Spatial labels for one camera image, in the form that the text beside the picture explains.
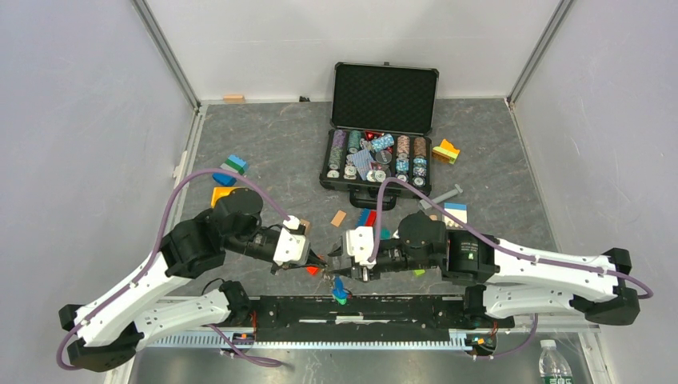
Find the blue key tag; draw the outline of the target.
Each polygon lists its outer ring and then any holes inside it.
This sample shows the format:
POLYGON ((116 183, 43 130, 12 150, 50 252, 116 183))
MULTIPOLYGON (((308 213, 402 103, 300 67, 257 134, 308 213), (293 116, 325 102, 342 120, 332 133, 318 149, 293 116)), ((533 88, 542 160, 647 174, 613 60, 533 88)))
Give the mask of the blue key tag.
POLYGON ((345 291, 343 281, 341 280, 341 277, 338 275, 335 275, 333 278, 332 296, 337 301, 345 301, 348 296, 345 291))

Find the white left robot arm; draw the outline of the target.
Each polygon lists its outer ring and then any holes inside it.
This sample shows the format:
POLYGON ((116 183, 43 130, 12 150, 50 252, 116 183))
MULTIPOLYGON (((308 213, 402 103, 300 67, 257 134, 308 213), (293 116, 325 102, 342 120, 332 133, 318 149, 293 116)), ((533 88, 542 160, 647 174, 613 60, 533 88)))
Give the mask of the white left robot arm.
POLYGON ((100 298, 63 306, 58 315, 67 335, 58 350, 61 366, 106 372, 170 334, 250 321, 251 301, 235 281, 177 304, 160 304, 168 293, 221 267, 230 252, 268 262, 272 271, 325 267, 298 218, 264 226, 262 208, 258 192, 233 188, 210 208, 163 232, 158 249, 100 298))

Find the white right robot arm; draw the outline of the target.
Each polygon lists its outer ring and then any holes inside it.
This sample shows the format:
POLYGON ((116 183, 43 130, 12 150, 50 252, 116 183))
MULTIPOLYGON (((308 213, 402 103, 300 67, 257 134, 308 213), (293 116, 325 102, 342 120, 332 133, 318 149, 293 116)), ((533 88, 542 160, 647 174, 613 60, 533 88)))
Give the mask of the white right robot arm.
POLYGON ((384 273, 438 269, 465 289, 462 317, 471 326, 523 314, 581 313, 607 326, 628 326, 640 314, 640 296, 627 286, 628 251, 598 256, 536 250, 502 238, 448 228, 423 213, 410 214, 395 236, 375 238, 374 226, 346 231, 330 256, 349 266, 338 274, 361 282, 384 273))

